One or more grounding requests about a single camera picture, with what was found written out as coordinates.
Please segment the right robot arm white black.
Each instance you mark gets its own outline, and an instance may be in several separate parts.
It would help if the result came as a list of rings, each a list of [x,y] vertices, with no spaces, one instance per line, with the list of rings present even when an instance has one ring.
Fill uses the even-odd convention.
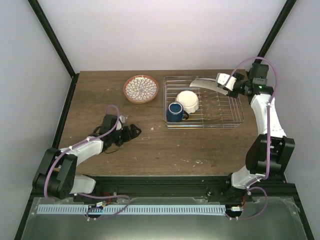
[[[275,107],[275,89],[267,85],[271,64],[254,62],[248,79],[233,73],[233,88],[227,96],[246,96],[257,124],[258,136],[248,150],[245,165],[231,173],[222,188],[223,198],[232,202],[244,195],[253,184],[271,176],[282,175],[295,148],[295,141],[287,137],[278,119]]]

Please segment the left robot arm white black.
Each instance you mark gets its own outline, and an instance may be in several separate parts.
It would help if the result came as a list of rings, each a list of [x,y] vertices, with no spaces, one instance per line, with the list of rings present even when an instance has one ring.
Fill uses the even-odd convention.
[[[32,187],[42,191],[46,197],[62,200],[69,195],[84,194],[89,201],[97,202],[102,196],[102,189],[93,178],[76,175],[76,168],[112,145],[121,147],[141,134],[140,128],[135,124],[125,126],[125,121],[123,115],[106,114],[102,124],[83,141],[61,149],[47,149],[33,178]]]

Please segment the patterned round plate orange rim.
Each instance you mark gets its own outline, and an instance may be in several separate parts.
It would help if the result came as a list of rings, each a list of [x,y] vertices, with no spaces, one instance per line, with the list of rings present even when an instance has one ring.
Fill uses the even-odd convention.
[[[152,101],[158,94],[159,84],[149,75],[135,75],[129,78],[123,92],[127,100],[134,104],[143,104]]]

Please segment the dark blue mug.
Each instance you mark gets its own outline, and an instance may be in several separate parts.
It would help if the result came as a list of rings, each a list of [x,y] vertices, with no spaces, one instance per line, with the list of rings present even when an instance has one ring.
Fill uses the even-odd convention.
[[[166,111],[166,120],[169,123],[179,123],[183,120],[188,120],[189,114],[184,110],[179,102],[172,102]]]

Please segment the cream rectangular plate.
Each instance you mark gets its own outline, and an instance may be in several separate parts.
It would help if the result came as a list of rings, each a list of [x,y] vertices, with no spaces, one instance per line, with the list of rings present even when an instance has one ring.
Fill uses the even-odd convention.
[[[229,93],[228,90],[219,87],[216,80],[212,78],[196,78],[189,84],[189,87],[208,89],[221,93],[225,96]]]

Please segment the metal wire dish rack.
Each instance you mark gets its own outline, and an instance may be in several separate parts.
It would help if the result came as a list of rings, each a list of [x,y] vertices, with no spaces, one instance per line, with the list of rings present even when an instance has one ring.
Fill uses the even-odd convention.
[[[240,98],[226,96],[214,90],[190,86],[196,76],[166,76],[164,84],[164,120],[168,129],[234,129],[244,120]],[[182,91],[194,92],[199,108],[180,122],[167,120],[167,108]]]

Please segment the white scalloped bowl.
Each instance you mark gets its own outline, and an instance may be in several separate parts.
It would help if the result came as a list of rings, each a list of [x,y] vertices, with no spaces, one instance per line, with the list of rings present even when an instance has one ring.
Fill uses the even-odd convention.
[[[193,91],[181,91],[175,100],[183,106],[184,111],[188,114],[193,114],[199,109],[199,98]]]

